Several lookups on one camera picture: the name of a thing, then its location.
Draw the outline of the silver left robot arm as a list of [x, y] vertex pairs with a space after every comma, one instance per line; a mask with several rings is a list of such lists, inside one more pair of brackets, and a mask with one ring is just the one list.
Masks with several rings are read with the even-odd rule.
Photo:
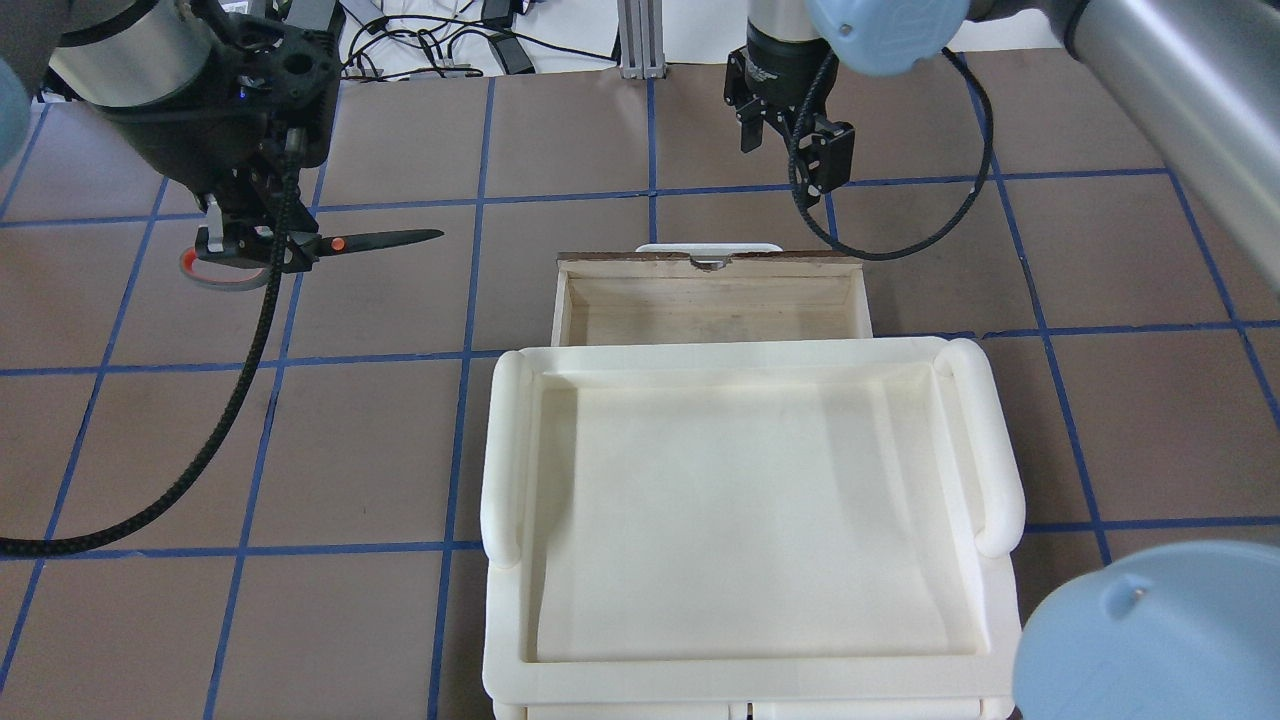
[[29, 127], [47, 72], [205, 217], [196, 258], [307, 272], [328, 251], [288, 190], [328, 156], [340, 85], [337, 1], [5, 1], [3, 156]]

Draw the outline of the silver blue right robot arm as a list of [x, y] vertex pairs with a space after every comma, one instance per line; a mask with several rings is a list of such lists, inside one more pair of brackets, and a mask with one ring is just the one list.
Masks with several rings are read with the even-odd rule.
[[[1032, 8], [1276, 284], [1275, 1], [753, 1], [724, 77], [741, 150], [780, 133], [808, 219], [849, 179], [854, 132], [824, 110], [838, 67], [940, 54], [986, 99], [948, 41]], [[1066, 583], [1027, 624], [1012, 697], [1027, 719], [1275, 719], [1277, 546], [1165, 544]]]

